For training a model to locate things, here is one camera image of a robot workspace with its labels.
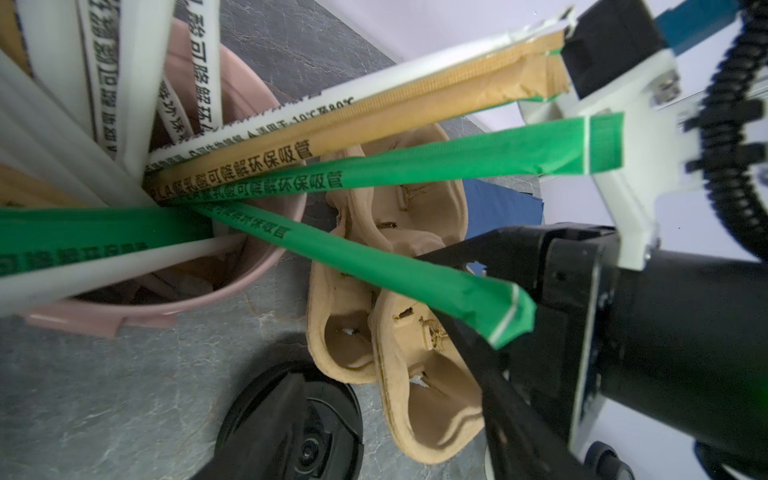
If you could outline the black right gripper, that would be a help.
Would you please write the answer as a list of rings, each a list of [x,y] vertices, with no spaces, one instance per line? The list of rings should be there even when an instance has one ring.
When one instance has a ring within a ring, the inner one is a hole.
[[[537,306],[534,329],[492,348],[440,321],[475,377],[507,373],[570,448],[603,399],[747,462],[767,458],[767,266],[655,249],[618,264],[611,227],[560,223],[497,229],[428,253],[466,271],[479,263]]]

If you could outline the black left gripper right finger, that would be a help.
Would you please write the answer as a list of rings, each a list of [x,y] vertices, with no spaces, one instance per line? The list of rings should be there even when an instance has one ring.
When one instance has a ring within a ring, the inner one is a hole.
[[[594,474],[504,378],[500,355],[461,321],[439,311],[482,393],[491,467],[496,479],[592,479]]]

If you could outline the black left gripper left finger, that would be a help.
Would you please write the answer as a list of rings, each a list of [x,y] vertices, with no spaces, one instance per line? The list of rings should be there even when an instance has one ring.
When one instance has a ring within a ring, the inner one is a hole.
[[[287,375],[195,479],[290,479],[303,432],[306,384]]]

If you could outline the brown pulp cup carrier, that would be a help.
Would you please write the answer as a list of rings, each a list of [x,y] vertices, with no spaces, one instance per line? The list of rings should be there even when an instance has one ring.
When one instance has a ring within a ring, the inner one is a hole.
[[[457,455],[484,428],[481,389],[436,315],[423,303],[383,290],[368,326],[396,445],[423,464]]]

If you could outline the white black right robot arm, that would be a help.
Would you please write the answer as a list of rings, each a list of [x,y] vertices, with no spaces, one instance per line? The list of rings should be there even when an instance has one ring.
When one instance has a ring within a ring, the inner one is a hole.
[[[536,325],[508,346],[447,315],[482,391],[490,479],[629,479],[589,442],[606,400],[694,440],[712,479],[767,475],[767,5],[598,1],[567,33],[572,92],[527,123],[620,112],[598,174],[608,226],[497,229],[430,262],[518,283]]]

